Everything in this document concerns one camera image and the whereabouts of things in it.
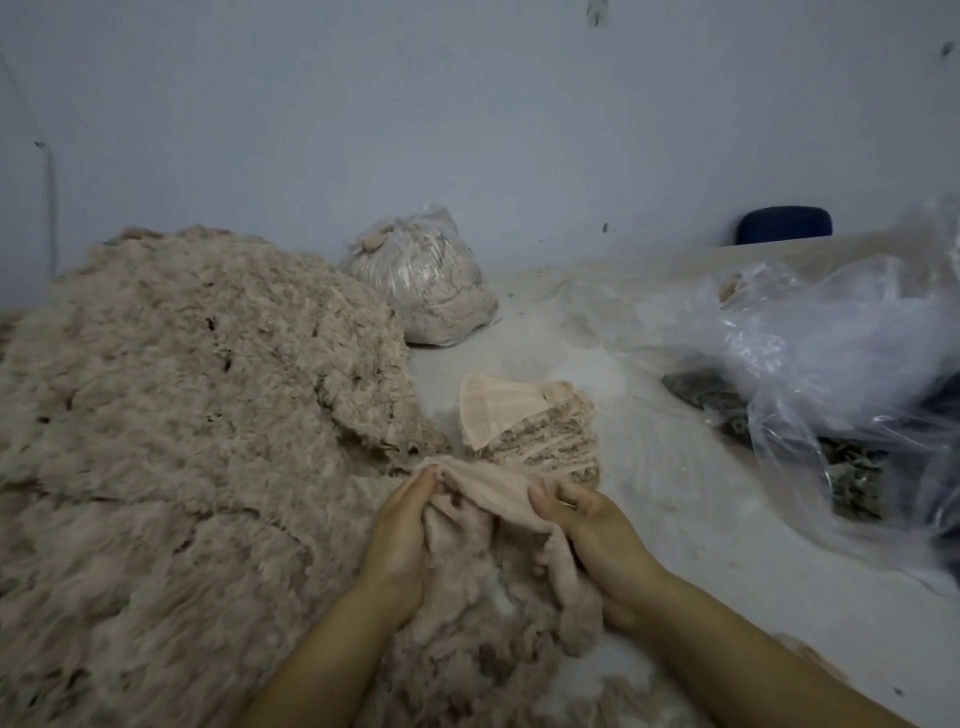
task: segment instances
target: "blue chair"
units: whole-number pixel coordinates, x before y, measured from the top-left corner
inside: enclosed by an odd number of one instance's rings
[[[820,207],[765,207],[743,216],[733,245],[833,235],[830,213]]]

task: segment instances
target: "white table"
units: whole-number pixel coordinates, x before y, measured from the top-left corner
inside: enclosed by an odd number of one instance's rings
[[[669,569],[768,632],[809,644],[858,690],[918,725],[960,725],[960,599],[825,551],[783,524],[751,454],[717,439],[697,412],[662,389],[656,355],[605,351],[590,333],[598,322],[570,304],[571,279],[614,287],[648,281],[651,294],[636,320],[602,322],[607,334],[622,326],[626,338],[642,340],[644,322],[670,307],[658,281],[778,250],[755,248],[494,277],[501,308],[493,326],[450,349],[413,351],[420,403],[457,439],[457,393],[467,373],[568,379],[585,388],[598,406],[601,488]],[[603,673],[642,679],[650,666],[633,647],[605,637],[564,667],[555,693],[593,694]]]

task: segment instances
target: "person's left hand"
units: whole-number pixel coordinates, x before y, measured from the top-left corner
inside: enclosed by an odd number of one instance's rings
[[[423,508],[434,493],[437,469],[424,468],[404,481],[383,504],[354,589],[364,592],[392,633],[423,602],[427,553]]]

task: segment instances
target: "forearm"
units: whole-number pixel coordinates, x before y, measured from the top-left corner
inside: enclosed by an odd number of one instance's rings
[[[393,629],[354,588],[313,627],[237,722],[237,728],[346,728]]]
[[[634,631],[731,727],[909,725],[678,577],[637,606]]]

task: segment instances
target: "clear plastic bag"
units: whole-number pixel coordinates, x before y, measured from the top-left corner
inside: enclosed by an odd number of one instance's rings
[[[697,366],[663,380],[754,449],[790,525],[927,583],[960,579],[958,211],[918,206],[886,238],[901,255],[825,277],[778,261],[706,279],[667,337]]]
[[[456,344],[496,313],[496,296],[445,207],[381,220],[352,241],[340,270],[387,300],[411,344]]]

